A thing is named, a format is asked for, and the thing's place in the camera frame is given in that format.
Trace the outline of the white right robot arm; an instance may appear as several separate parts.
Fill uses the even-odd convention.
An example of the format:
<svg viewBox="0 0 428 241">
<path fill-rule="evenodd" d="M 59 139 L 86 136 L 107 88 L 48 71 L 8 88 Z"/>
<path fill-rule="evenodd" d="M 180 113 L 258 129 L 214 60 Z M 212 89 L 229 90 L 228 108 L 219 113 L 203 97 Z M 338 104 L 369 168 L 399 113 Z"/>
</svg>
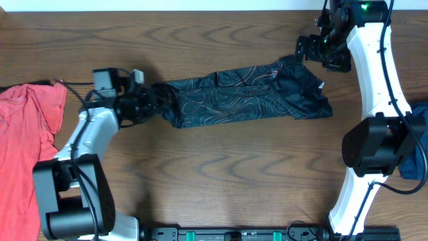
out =
<svg viewBox="0 0 428 241">
<path fill-rule="evenodd" d="M 319 35 L 301 36 L 296 59 L 320 62 L 338 72 L 356 69 L 362 98 L 361 121 L 345 134 L 347 167 L 319 240 L 399 240 L 396 228 L 364 224 L 377 191 L 415 149 L 422 149 L 425 120 L 414 116 L 403 94 L 391 46 L 393 3 L 326 1 L 316 25 Z"/>
</svg>

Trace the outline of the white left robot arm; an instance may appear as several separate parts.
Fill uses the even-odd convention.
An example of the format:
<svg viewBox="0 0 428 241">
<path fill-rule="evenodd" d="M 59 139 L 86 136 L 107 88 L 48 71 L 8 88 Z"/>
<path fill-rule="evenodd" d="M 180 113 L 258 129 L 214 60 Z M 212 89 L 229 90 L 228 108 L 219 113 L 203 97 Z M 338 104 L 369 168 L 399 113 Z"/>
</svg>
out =
<svg viewBox="0 0 428 241">
<path fill-rule="evenodd" d="M 80 97 L 79 123 L 64 148 L 33 168 L 41 231 L 48 240 L 151 240 L 138 218 L 122 214 L 101 161 L 113 136 L 129 120 L 140 124 L 157 110 L 154 91 L 114 88 Z"/>
</svg>

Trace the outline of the black orange-patterned shirt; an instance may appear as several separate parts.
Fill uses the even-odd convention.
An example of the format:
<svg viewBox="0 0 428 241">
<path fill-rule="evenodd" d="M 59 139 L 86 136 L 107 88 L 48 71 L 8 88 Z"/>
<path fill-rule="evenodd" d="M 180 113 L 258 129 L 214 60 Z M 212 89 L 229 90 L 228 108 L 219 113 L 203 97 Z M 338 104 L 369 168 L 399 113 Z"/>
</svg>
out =
<svg viewBox="0 0 428 241">
<path fill-rule="evenodd" d="M 166 100 L 160 114 L 177 129 L 291 116 L 333 115 L 324 82 L 293 56 L 203 77 L 153 84 Z"/>
</svg>

